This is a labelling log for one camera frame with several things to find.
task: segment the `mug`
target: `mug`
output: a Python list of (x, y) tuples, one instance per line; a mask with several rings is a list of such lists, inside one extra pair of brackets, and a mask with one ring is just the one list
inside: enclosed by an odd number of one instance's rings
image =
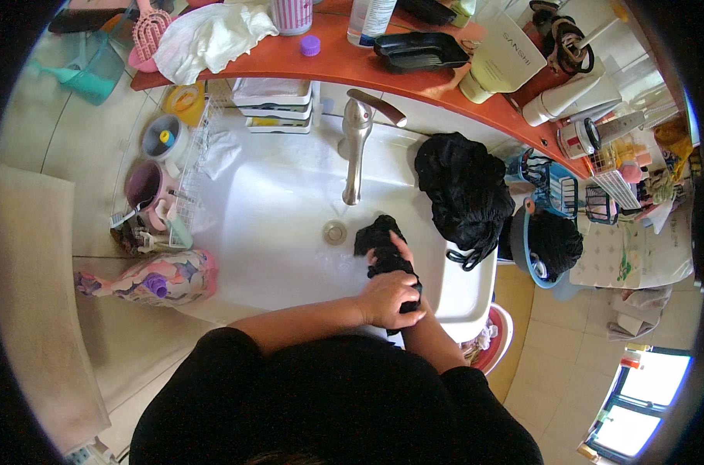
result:
[(131, 208), (151, 199), (140, 211), (148, 215), (148, 220), (153, 228), (158, 231), (166, 231), (166, 225), (156, 215), (156, 205), (159, 200), (166, 200), (166, 205), (171, 207), (176, 201), (176, 198), (168, 192), (171, 189), (179, 189), (179, 181), (172, 178), (161, 164), (148, 160), (139, 164), (127, 179), (125, 196)]

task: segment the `white towel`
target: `white towel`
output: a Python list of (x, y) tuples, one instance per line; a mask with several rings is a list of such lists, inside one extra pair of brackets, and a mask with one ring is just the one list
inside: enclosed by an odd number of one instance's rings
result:
[(238, 82), (233, 89), (236, 100), (251, 97), (298, 97), (308, 94), (310, 81), (281, 79), (277, 77), (248, 77)]
[(213, 4), (175, 19), (153, 54), (161, 74), (180, 85), (194, 84), (200, 71), (217, 73), (249, 53), (265, 36), (278, 35), (263, 4)]

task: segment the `hand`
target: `hand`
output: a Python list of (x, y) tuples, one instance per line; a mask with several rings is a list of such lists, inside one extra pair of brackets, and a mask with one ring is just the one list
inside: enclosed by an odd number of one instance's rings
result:
[(397, 330), (409, 327), (426, 315), (426, 310), (399, 313), (401, 304), (419, 300), (419, 292), (412, 287), (417, 277), (403, 271), (378, 274), (356, 297), (357, 308), (365, 324)]
[[(403, 259), (411, 263), (412, 267), (414, 267), (414, 254), (411, 250), (409, 250), (409, 246), (407, 246), (406, 243), (403, 242), (403, 239), (398, 237), (396, 233), (394, 233), (394, 231), (389, 231), (389, 233), (391, 233), (391, 242), (394, 244), (394, 246), (399, 249), (399, 252), (401, 252), (401, 256), (403, 257)], [(374, 248), (371, 248), (367, 251), (367, 254), (365, 255), (365, 258), (367, 259), (367, 264), (375, 265), (375, 262), (378, 259), (376, 256), (373, 255), (374, 253)]]

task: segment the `white sink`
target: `white sink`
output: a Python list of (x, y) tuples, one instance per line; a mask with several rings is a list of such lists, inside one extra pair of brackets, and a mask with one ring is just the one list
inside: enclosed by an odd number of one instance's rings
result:
[[(251, 311), (355, 295), (367, 282), (364, 258), (352, 256), (355, 234), (386, 213), (409, 242), (438, 320), (456, 341), (476, 337), (491, 302), (496, 251), (471, 272), (445, 258), (455, 245), (432, 224), (413, 169), (426, 137), (376, 124), (363, 157), (362, 199), (349, 207), (342, 202), (347, 161), (337, 153), (341, 124), (324, 116), (310, 135), (251, 134), (240, 114), (227, 111), (217, 126), (234, 131), (242, 154), (217, 181), (203, 182), (213, 225), (194, 235), (195, 246), (220, 264), (218, 292), (185, 310), (226, 324)], [(330, 220), (346, 228), (341, 245), (323, 237)]]

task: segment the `black cloth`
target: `black cloth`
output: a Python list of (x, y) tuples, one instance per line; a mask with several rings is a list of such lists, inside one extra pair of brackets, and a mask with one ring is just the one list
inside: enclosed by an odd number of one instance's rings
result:
[[(404, 242), (406, 239), (401, 234), (396, 224), (396, 219), (391, 215), (380, 215), (375, 219), (373, 224), (357, 231), (354, 239), (354, 254), (366, 255), (367, 251), (374, 248), (373, 255), (377, 258), (375, 264), (367, 267), (367, 277), (373, 277), (376, 274), (390, 273), (398, 270), (403, 270), (408, 274), (413, 274), (417, 277), (417, 283), (412, 287), (416, 289), (420, 296), (422, 294), (422, 284), (419, 281), (419, 275), (414, 273), (412, 262), (404, 260), (398, 247), (391, 242), (391, 233), (394, 231)], [(400, 313), (413, 312), (419, 310), (422, 298), (416, 302), (404, 302), (399, 309)], [(388, 330), (388, 335), (392, 336), (400, 330)]]
[[(417, 151), (414, 168), (420, 191), (432, 200), (434, 226), (460, 250), (473, 249), (467, 261), (472, 269), (497, 246), (502, 224), (515, 209), (504, 162), (460, 133), (434, 134)], [(448, 254), (454, 261), (457, 256)]]
[(485, 376), (438, 376), (383, 340), (336, 336), (262, 356), (208, 332), (140, 418), (130, 463), (244, 463), (270, 451), (325, 463), (543, 463)]
[(548, 271), (547, 281), (554, 282), (572, 269), (582, 256), (584, 236), (574, 221), (541, 210), (527, 224), (527, 246), (535, 252)]

